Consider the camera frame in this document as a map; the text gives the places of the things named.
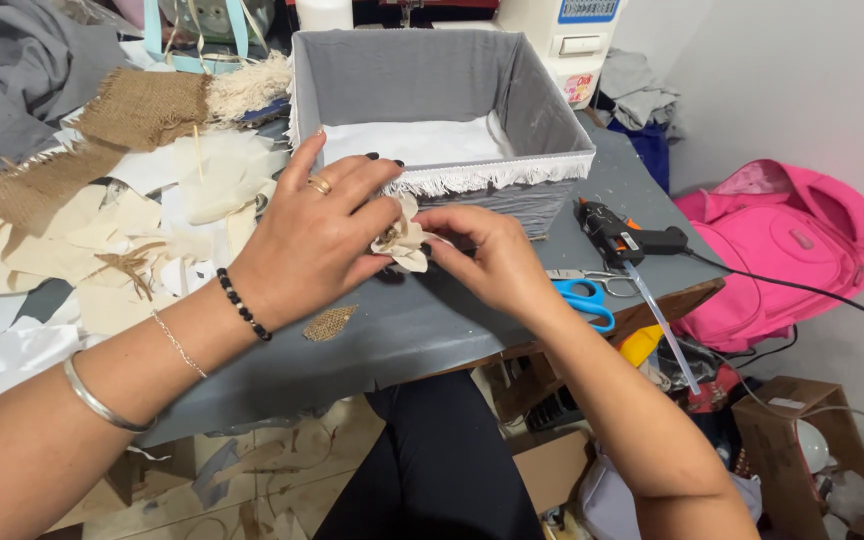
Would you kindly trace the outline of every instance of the beaded bracelet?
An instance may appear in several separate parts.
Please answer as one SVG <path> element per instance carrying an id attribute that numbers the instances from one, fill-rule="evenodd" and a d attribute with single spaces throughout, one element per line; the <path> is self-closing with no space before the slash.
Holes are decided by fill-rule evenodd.
<path id="1" fill-rule="evenodd" d="M 229 272 L 225 268 L 219 268 L 215 273 L 219 276 L 219 284 L 222 286 L 222 289 L 225 289 L 225 296 L 238 309 L 239 315 L 242 315 L 246 323 L 252 325 L 252 331 L 255 332 L 255 335 L 262 341 L 272 341 L 272 333 L 266 331 L 262 325 L 256 322 L 253 314 L 249 312 L 249 309 L 242 303 L 242 299 L 239 298 L 238 293 L 235 292 L 233 282 L 229 279 Z"/>

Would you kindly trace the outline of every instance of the hand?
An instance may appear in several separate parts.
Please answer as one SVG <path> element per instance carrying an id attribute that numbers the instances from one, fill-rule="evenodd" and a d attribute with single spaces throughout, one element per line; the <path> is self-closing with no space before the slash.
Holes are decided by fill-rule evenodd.
<path id="1" fill-rule="evenodd" d="M 432 259 L 490 307 L 528 326 L 547 309 L 564 305 L 515 217 L 481 206 L 449 204 L 415 215 L 426 231 L 466 235 L 478 250 L 471 258 L 431 239 Z"/>
<path id="2" fill-rule="evenodd" d="M 316 173 L 332 189 L 325 195 L 306 185 L 325 143 L 320 131 L 295 150 L 269 208 L 228 268 L 242 302 L 268 331 L 328 305 L 392 262 L 365 253 L 402 207 L 391 197 L 363 203 L 402 167 L 366 155 L 343 157 Z"/>

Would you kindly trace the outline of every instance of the woman's left hand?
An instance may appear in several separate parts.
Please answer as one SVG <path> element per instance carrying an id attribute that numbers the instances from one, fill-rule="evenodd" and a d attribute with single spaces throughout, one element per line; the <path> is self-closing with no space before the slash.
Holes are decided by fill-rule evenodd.
<path id="1" fill-rule="evenodd" d="M 242 302 L 269 331 L 327 306 L 392 262 L 365 253 L 402 207 L 391 197 L 369 199 L 402 167 L 343 157 L 316 173 L 331 188 L 324 194 L 307 182 L 325 143 L 319 130 L 295 150 L 258 227 L 228 267 Z"/>

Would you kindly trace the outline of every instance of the gray fabric pile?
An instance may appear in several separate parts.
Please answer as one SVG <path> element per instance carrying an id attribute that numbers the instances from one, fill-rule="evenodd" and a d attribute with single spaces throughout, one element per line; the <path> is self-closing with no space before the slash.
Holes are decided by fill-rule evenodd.
<path id="1" fill-rule="evenodd" d="M 127 66 L 115 30 L 83 26 L 47 0 L 0 0 L 0 159 L 55 146 L 59 118 Z"/>
<path id="2" fill-rule="evenodd" d="M 676 108 L 681 94 L 652 72 L 642 53 L 609 49 L 600 89 L 615 102 L 615 119 L 626 129 L 639 131 L 654 122 L 669 125 L 668 135 L 678 127 Z"/>

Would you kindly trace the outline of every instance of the backpack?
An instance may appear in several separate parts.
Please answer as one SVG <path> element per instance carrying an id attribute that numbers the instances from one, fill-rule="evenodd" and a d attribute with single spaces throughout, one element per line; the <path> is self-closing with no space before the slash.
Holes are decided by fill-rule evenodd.
<path id="1" fill-rule="evenodd" d="M 674 202 L 729 268 L 846 298 L 864 289 L 864 198 L 838 179 L 759 159 Z M 738 274 L 725 282 L 673 324 L 677 333 L 734 353 L 840 304 Z"/>

